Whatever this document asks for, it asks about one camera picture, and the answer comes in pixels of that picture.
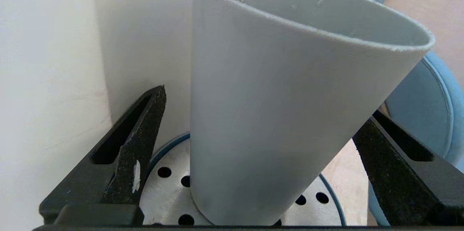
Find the blue rim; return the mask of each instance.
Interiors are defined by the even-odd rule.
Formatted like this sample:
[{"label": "blue rim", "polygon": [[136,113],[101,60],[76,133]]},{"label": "blue rim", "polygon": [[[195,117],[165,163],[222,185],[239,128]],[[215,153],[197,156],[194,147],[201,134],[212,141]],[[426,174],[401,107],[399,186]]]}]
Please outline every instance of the blue rim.
[{"label": "blue rim", "polygon": [[[153,155],[153,157],[150,159],[150,166],[149,166],[148,172],[146,173],[146,179],[148,178],[148,176],[150,175],[150,173],[152,172],[152,170],[156,166],[156,163],[158,163],[158,161],[160,161],[160,159],[164,155],[166,155],[166,153],[168,153],[176,145],[178,145],[178,144],[180,144],[180,143],[182,143],[182,142],[184,142],[184,141],[186,141],[188,139],[190,139],[190,132],[186,132],[186,133],[184,133],[182,135],[179,135],[179,136],[173,138],[172,140],[169,140],[166,144],[164,144],[163,147],[161,147],[161,149],[158,152],[156,152],[155,155]],[[346,226],[345,215],[343,214],[343,210],[341,209],[340,202],[338,201],[337,196],[335,195],[335,192],[333,191],[332,187],[327,182],[325,177],[322,175],[322,173],[319,174],[319,177],[322,180],[322,182],[324,183],[324,185],[327,188],[328,192],[330,193],[330,196],[333,198],[333,202],[335,203],[335,206],[337,207],[337,210],[338,210],[338,215],[340,216],[341,225]]]}]

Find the metal plate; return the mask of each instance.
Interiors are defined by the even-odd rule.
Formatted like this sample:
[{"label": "metal plate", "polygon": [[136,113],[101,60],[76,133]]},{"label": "metal plate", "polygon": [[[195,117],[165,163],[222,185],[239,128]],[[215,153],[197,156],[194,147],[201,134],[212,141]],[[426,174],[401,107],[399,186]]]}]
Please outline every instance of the metal plate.
[{"label": "metal plate", "polygon": [[[181,180],[185,176],[190,176],[190,140],[185,140],[167,152],[146,181],[140,200],[145,225],[177,226],[182,215],[191,216],[196,226],[212,225],[195,206],[190,188],[182,184]],[[322,193],[318,195],[319,199],[327,203],[318,201],[318,193]],[[320,177],[303,192],[303,196],[306,200],[303,205],[294,203],[281,217],[282,226],[341,226],[335,200]]]}]

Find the gray plastic cup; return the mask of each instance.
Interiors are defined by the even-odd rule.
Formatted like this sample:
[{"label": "gray plastic cup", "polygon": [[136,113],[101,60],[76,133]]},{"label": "gray plastic cup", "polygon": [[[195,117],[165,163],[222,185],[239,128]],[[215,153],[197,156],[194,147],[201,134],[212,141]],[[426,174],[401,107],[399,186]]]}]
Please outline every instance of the gray plastic cup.
[{"label": "gray plastic cup", "polygon": [[193,0],[191,191],[271,225],[435,39],[372,0]]}]

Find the cup rim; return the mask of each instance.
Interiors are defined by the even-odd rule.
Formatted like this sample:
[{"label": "cup rim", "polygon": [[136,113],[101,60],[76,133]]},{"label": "cup rim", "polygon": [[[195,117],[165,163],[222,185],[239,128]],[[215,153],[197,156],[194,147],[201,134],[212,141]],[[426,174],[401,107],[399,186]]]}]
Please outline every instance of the cup rim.
[{"label": "cup rim", "polygon": [[400,18],[404,18],[408,20],[411,24],[416,25],[418,29],[422,30],[429,38],[428,43],[423,44],[423,45],[413,45],[413,46],[408,46],[408,45],[398,45],[398,44],[388,44],[388,43],[381,43],[381,42],[376,42],[376,41],[367,41],[359,38],[354,38],[350,36],[346,36],[343,34],[337,34],[333,33],[330,31],[325,31],[322,29],[315,28],[310,25],[306,25],[303,23],[299,23],[297,21],[292,21],[289,19],[285,19],[283,17],[274,15],[272,13],[268,13],[266,11],[260,10],[258,8],[255,8],[251,5],[248,5],[246,3],[242,3],[239,0],[223,0],[226,1],[227,3],[230,3],[236,7],[242,8],[248,13],[258,16],[258,17],[263,17],[272,21],[275,21],[279,24],[285,25],[285,26],[290,26],[293,29],[297,29],[301,32],[304,33],[310,33],[310,34],[315,34],[320,37],[324,37],[325,39],[331,40],[331,41],[338,41],[338,42],[344,42],[344,43],[349,43],[349,44],[354,44],[356,46],[363,46],[368,49],[376,49],[376,50],[388,50],[388,51],[428,51],[434,46],[436,39],[434,34],[424,25],[419,23],[418,21],[414,20],[413,18],[410,18],[409,16],[394,10],[388,6],[385,6],[384,4],[378,3],[374,0],[365,0],[369,1],[371,3],[374,3],[376,6],[381,7],[387,11],[390,11],[391,13],[399,16]]}]

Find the white paint chip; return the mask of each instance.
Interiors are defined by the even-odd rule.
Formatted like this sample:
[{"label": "white paint chip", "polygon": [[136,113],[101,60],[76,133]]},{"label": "white paint chip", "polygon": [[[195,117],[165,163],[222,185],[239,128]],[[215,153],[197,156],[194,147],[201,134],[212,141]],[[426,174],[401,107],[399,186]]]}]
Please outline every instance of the white paint chip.
[{"label": "white paint chip", "polygon": [[140,188],[140,162],[134,165],[134,184],[132,185],[132,193],[135,193]]}]

